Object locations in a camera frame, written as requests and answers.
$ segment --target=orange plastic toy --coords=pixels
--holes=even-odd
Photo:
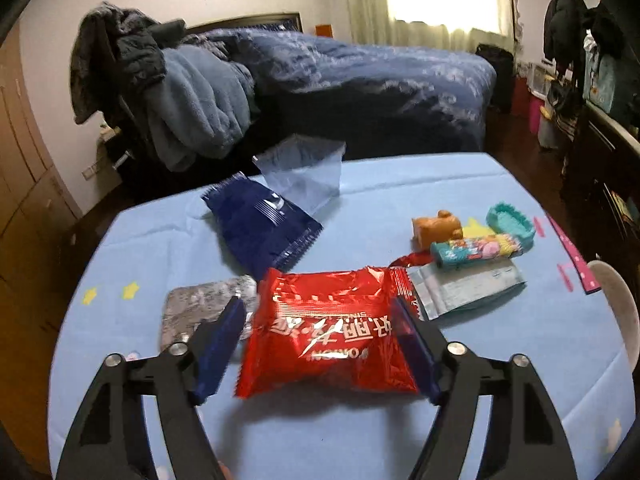
[[[462,224],[449,211],[440,210],[435,218],[425,216],[413,218],[411,222],[414,224],[414,237],[423,251],[428,251],[434,242],[462,239]]]

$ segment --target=pink bucket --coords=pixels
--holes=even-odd
[[[529,96],[529,131],[537,135],[540,129],[540,107],[545,105],[545,99],[537,92],[530,93]]]

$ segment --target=blue floral bedspread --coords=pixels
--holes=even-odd
[[[482,150],[495,71],[479,56],[298,32],[209,36],[248,67],[258,92],[278,96],[291,130],[343,138],[349,158],[357,158],[354,150],[377,155],[352,145],[363,143],[384,145],[383,155]]]

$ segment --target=green curtain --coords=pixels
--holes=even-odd
[[[431,26],[423,22],[403,22],[389,17],[387,0],[347,0],[353,41],[361,44],[395,46],[428,46],[443,50],[475,52],[479,43],[514,50],[513,0],[498,0],[500,28],[505,35],[472,29],[450,32],[444,25]]]

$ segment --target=dark blue snack package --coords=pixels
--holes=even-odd
[[[270,267],[289,270],[322,231],[298,206],[242,173],[214,184],[202,199],[229,251],[256,281]]]

